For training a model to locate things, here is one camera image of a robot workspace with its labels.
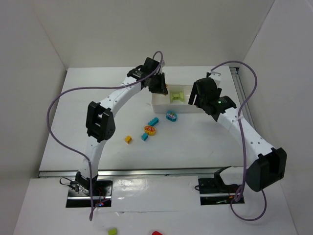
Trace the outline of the lime green lego brick bottom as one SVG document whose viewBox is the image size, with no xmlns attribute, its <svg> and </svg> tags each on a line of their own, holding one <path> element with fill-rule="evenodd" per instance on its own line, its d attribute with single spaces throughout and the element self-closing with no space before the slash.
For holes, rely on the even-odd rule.
<svg viewBox="0 0 313 235">
<path fill-rule="evenodd" d="M 180 101 L 180 93 L 170 93 L 170 102 L 172 103 L 176 100 Z"/>
</svg>

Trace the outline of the lime green lego brick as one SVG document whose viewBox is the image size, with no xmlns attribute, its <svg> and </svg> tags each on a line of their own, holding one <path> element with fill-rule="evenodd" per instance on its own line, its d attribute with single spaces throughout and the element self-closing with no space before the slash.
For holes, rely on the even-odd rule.
<svg viewBox="0 0 313 235">
<path fill-rule="evenodd" d="M 179 93 L 179 100 L 180 100 L 181 102 L 184 102 L 184 100 L 185 100 L 184 92 L 180 92 L 180 93 Z"/>
<path fill-rule="evenodd" d="M 176 100 L 180 101 L 180 93 L 170 93 L 170 102 L 172 103 Z"/>
</svg>

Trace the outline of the teal frog lego brick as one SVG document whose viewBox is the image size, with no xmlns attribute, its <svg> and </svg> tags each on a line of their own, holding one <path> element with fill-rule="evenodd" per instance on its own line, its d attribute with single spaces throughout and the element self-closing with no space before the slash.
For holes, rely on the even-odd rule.
<svg viewBox="0 0 313 235">
<path fill-rule="evenodd" d="M 168 111 L 166 113 L 166 119 L 175 122 L 177 120 L 177 114 L 173 111 Z"/>
</svg>

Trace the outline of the orange butterfly lego brick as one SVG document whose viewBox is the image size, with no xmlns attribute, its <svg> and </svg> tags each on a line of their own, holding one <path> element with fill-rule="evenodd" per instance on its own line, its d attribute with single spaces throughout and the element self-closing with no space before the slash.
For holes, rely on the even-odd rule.
<svg viewBox="0 0 313 235">
<path fill-rule="evenodd" d="M 149 125 L 146 125 L 144 127 L 144 132 L 148 135 L 148 136 L 153 136 L 156 134 L 156 128 L 153 127 L 153 126 L 149 126 Z"/>
</svg>

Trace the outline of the small orange lego brick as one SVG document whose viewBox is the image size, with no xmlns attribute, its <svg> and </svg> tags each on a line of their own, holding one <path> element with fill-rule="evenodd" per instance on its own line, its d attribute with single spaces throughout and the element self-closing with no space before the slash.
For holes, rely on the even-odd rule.
<svg viewBox="0 0 313 235">
<path fill-rule="evenodd" d="M 127 136 L 127 137 L 125 138 L 125 142 L 126 142 L 127 144 L 129 144 L 131 141 L 132 141 L 132 137 L 131 137 L 131 136 Z"/>
</svg>

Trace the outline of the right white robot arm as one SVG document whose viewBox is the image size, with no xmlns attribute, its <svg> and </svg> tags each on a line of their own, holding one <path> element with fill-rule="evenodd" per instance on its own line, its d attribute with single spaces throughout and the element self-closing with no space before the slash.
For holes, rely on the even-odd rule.
<svg viewBox="0 0 313 235">
<path fill-rule="evenodd" d="M 234 139 L 246 146 L 246 183 L 259 192 L 281 180 L 285 174 L 287 153 L 283 148 L 274 148 L 239 115 L 235 102 L 228 96 L 221 96 L 221 88 L 208 77 L 194 82 L 189 105 L 203 109 L 206 114 L 222 125 Z"/>
</svg>

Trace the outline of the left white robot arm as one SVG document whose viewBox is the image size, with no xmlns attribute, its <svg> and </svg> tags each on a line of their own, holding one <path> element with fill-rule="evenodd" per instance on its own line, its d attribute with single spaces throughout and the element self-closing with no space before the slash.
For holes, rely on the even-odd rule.
<svg viewBox="0 0 313 235">
<path fill-rule="evenodd" d="M 98 177 L 98 166 L 104 145 L 115 133 L 114 117 L 120 108 L 135 94 L 148 87 L 156 94 L 168 94 L 165 75 L 161 72 L 163 61 L 146 58 L 143 65 L 139 65 L 127 73 L 127 77 L 118 89 L 100 102 L 92 101 L 88 105 L 86 128 L 88 142 L 85 151 L 87 158 L 75 176 L 75 181 L 90 191 Z"/>
</svg>

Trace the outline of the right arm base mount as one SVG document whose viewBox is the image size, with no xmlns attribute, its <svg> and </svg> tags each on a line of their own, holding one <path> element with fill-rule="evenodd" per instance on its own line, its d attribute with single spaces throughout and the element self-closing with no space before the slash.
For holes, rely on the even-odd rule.
<svg viewBox="0 0 313 235">
<path fill-rule="evenodd" d="M 200 203 L 205 205 L 230 204 L 239 188 L 238 184 L 225 183 L 221 173 L 228 167 L 217 170 L 212 178 L 199 178 L 194 189 L 200 193 Z"/>
</svg>

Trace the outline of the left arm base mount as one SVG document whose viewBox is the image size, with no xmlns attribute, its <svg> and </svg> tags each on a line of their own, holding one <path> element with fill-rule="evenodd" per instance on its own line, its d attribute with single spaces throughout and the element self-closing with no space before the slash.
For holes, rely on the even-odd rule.
<svg viewBox="0 0 313 235">
<path fill-rule="evenodd" d="M 74 180 L 62 177 L 59 183 L 68 187 L 66 208 L 90 208 L 90 193 Z M 99 208 L 112 206 L 112 180 L 100 180 L 95 183 L 92 193 L 93 204 Z"/>
</svg>

